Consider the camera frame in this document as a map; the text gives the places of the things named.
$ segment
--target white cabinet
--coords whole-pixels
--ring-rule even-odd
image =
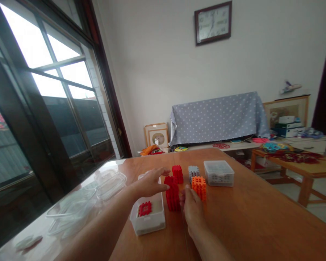
[[[278,138],[276,141],[284,142],[290,144],[294,148],[324,154],[326,151],[326,136],[323,136],[320,139],[313,138]]]

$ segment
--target white tile floor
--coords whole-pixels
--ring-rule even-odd
[[[287,171],[287,175],[295,178],[298,181],[302,181],[302,176],[298,175],[295,172]],[[279,172],[273,172],[268,174],[261,174],[260,177],[264,179],[270,179],[270,178],[280,178]],[[298,195],[300,193],[300,187],[295,184],[280,184],[280,185],[273,185],[276,187],[280,192],[284,193],[289,198],[297,201]],[[326,195],[326,178],[322,179],[315,179],[313,184],[313,189],[319,191],[320,193]],[[318,197],[311,195],[311,200],[319,199]],[[318,218],[320,218],[322,221],[326,223],[326,203],[321,204],[309,204],[307,209],[314,215],[316,215]]]

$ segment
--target framed picture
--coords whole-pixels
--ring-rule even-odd
[[[281,116],[295,116],[301,119],[304,126],[307,126],[309,95],[281,99],[264,103],[268,126],[275,127]]]
[[[150,146],[168,147],[168,129],[149,130]]]
[[[168,129],[168,125],[166,123],[154,123],[154,124],[146,125],[144,127],[146,147],[150,146],[149,131],[157,130],[157,129]]]
[[[232,1],[195,11],[196,45],[231,37]]]

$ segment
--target stacked toy blocks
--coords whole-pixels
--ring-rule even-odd
[[[145,216],[150,214],[151,212],[152,212],[152,204],[150,201],[142,203],[139,206],[139,216]]]
[[[192,189],[197,193],[202,201],[206,201],[206,183],[203,177],[192,178]]]
[[[184,178],[182,176],[182,169],[180,165],[173,166],[173,176],[176,178],[178,184],[184,183]]]
[[[166,191],[167,204],[170,211],[180,210],[179,187],[176,178],[168,176],[164,179],[164,184],[169,185],[170,189]]]
[[[193,177],[200,177],[199,168],[197,166],[188,167],[189,182],[192,184]]]

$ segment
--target hand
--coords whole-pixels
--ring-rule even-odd
[[[168,190],[170,187],[166,184],[158,184],[158,179],[163,176],[169,176],[170,170],[167,168],[153,169],[144,177],[135,181],[131,186],[136,191],[138,198],[150,197],[159,192]]]
[[[185,190],[182,190],[181,193],[180,205],[185,213],[188,233],[194,240],[198,231],[208,229],[204,217],[203,202],[189,185],[186,185]]]

